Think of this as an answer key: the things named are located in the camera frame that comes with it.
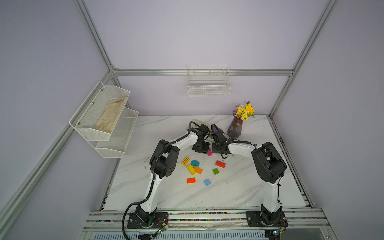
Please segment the red wood block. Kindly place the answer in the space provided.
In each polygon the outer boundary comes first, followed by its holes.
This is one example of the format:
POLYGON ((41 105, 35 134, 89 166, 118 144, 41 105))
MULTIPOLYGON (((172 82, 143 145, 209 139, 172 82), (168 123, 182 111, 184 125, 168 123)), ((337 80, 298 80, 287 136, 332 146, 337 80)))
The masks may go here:
POLYGON ((216 161, 215 165, 217 167, 220 167, 220 168, 223 168, 223 169, 226 167, 226 163, 221 162, 221 161, 216 161))

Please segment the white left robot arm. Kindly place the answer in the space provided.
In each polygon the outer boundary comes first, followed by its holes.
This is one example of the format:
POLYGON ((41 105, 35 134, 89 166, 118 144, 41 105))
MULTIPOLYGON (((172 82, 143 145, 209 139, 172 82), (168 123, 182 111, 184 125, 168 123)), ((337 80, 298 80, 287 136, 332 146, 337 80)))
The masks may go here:
POLYGON ((150 159, 151 176, 145 197, 135 203, 136 216, 144 226, 149 227, 155 221, 158 207, 157 190, 161 181, 174 172, 180 151, 192 147, 193 151, 206 154, 210 148, 210 144, 206 142, 209 133, 208 126, 190 122, 188 131, 181 137, 171 141, 159 141, 150 159))

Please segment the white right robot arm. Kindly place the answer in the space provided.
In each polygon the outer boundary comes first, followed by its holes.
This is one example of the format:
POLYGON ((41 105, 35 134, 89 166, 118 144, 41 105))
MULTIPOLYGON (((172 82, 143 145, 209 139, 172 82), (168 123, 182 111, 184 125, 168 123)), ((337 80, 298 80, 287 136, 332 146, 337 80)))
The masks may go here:
POLYGON ((275 146, 270 142, 257 146, 248 141, 228 139, 216 125, 211 125, 211 128, 212 152, 220 154, 223 159, 228 155, 253 159, 257 173, 264 181, 264 200, 257 221, 265 227, 280 223, 284 213, 280 201, 280 179, 284 177, 287 165, 275 146))

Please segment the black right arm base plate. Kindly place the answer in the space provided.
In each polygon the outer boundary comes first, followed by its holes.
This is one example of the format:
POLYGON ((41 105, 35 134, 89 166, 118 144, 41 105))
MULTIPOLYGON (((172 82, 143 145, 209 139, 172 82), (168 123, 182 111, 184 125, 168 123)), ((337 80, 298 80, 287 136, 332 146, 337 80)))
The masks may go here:
POLYGON ((246 220, 249 227, 287 227, 288 221, 283 211, 247 211, 246 220))

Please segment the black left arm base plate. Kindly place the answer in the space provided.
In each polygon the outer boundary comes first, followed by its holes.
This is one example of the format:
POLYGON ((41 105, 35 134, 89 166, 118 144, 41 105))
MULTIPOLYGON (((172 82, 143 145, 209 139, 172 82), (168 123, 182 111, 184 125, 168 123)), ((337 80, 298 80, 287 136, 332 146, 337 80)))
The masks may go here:
POLYGON ((129 219, 125 224, 127 229, 160 229, 168 224, 169 213, 156 212, 148 218, 140 218, 136 212, 129 214, 129 219))

